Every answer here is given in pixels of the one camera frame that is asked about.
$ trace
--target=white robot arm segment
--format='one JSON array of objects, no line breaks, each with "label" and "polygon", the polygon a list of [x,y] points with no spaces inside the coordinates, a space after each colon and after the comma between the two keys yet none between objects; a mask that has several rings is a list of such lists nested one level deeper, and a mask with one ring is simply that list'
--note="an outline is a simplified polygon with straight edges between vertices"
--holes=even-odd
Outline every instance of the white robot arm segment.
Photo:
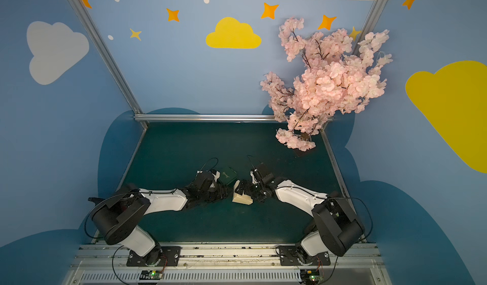
[{"label": "white robot arm segment", "polygon": [[150,201],[150,206],[144,215],[159,211],[179,211],[183,209],[184,205],[187,203],[186,195],[179,189],[164,191],[140,189],[139,193]]},{"label": "white robot arm segment", "polygon": [[327,198],[326,193],[303,188],[290,180],[284,180],[277,185],[276,195],[281,202],[289,203],[311,216],[313,216],[311,210],[315,205],[322,203]]}]

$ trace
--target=green box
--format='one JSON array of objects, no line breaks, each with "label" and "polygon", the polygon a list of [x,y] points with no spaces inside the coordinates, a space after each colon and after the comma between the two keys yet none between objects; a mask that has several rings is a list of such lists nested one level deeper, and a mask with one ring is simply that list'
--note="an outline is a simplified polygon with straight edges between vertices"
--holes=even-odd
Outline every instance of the green box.
[{"label": "green box", "polygon": [[222,185],[232,185],[237,180],[237,172],[235,172],[231,167],[224,167],[219,171],[220,178],[218,180],[222,183]]}]

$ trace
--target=orange star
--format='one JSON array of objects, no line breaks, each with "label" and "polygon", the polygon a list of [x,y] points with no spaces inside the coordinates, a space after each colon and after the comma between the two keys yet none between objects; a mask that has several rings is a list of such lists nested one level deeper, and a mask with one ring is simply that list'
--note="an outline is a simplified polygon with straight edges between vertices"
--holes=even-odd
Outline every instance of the orange star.
[{"label": "orange star", "polygon": [[412,3],[414,3],[415,0],[406,0],[402,6],[407,6],[408,7],[408,10],[411,9],[411,5]]},{"label": "orange star", "polygon": [[139,34],[141,33],[141,31],[135,32],[132,30],[132,28],[130,29],[130,31],[132,32],[132,35],[130,36],[131,38],[137,38],[137,39],[139,39],[139,41],[142,41],[139,37]]},{"label": "orange star", "polygon": [[318,27],[318,29],[326,28],[327,30],[330,30],[330,28],[332,28],[332,22],[336,18],[337,17],[328,18],[327,16],[323,15],[323,21],[321,22],[321,25],[320,27]]},{"label": "orange star", "polygon": [[262,14],[262,16],[260,17],[261,19],[264,19],[264,18],[271,18],[272,20],[274,20],[274,12],[276,11],[276,8],[278,7],[279,5],[268,5],[267,3],[264,3],[264,13]]},{"label": "orange star", "polygon": [[88,8],[91,8],[91,5],[90,3],[88,3],[88,0],[82,0],[83,1],[83,4],[88,7]]},{"label": "orange star", "polygon": [[362,31],[361,30],[355,30],[355,26],[353,27],[352,29],[352,32],[350,33],[350,35],[348,35],[349,37],[352,37],[354,39],[354,41],[356,40],[356,37],[361,33]]},{"label": "orange star", "polygon": [[166,9],[167,9],[167,13],[169,14],[169,18],[167,20],[179,22],[179,19],[178,19],[179,10],[172,11],[169,8],[166,8]]}]

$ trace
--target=pink flower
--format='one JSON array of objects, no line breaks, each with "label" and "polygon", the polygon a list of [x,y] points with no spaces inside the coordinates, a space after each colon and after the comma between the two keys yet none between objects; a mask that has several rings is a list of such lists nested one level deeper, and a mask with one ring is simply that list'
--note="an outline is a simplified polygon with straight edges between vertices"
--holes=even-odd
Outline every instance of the pink flower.
[{"label": "pink flower", "polygon": [[[326,37],[316,32],[304,39],[295,34],[303,28],[303,22],[303,19],[288,19],[279,32],[288,61],[305,54],[305,70],[301,78],[295,78],[294,89],[285,88],[284,82],[272,72],[260,85],[271,97],[269,106],[275,119],[287,122],[288,130],[276,132],[278,141],[288,148],[306,151],[316,146],[311,136],[318,134],[336,111],[360,113],[370,98],[384,94],[386,79],[380,81],[381,68],[392,61],[392,56],[380,52],[376,65],[370,68],[376,60],[374,53],[389,38],[388,30],[368,33],[359,43],[360,56],[347,56],[345,53],[351,52],[353,39],[346,30],[339,29]],[[289,109],[294,112],[286,115]],[[297,131],[308,135],[303,138],[295,134]]]}]

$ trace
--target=tree branch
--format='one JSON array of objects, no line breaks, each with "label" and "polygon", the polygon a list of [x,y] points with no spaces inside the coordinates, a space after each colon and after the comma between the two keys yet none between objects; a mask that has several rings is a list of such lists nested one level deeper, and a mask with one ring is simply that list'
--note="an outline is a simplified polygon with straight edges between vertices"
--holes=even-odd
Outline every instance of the tree branch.
[{"label": "tree branch", "polygon": [[308,65],[308,67],[311,68],[311,66],[309,65],[308,57],[306,56],[306,50],[305,49],[303,49],[301,57],[303,58],[304,62]]},{"label": "tree branch", "polygon": [[315,39],[315,41],[316,41],[316,43],[318,43],[318,48],[320,49],[320,57],[321,57],[321,59],[324,59],[323,58],[323,53],[321,52],[320,42],[318,42],[318,40],[316,40],[316,39]]},{"label": "tree branch", "polygon": [[293,131],[294,129],[296,129],[296,126],[298,125],[298,123],[301,121],[301,119],[303,118],[304,115],[306,115],[306,113],[309,111],[310,107],[308,107],[308,109],[303,113],[303,115],[301,115],[301,117],[298,119],[298,122],[296,122],[296,124],[294,125],[294,128],[293,128]]}]

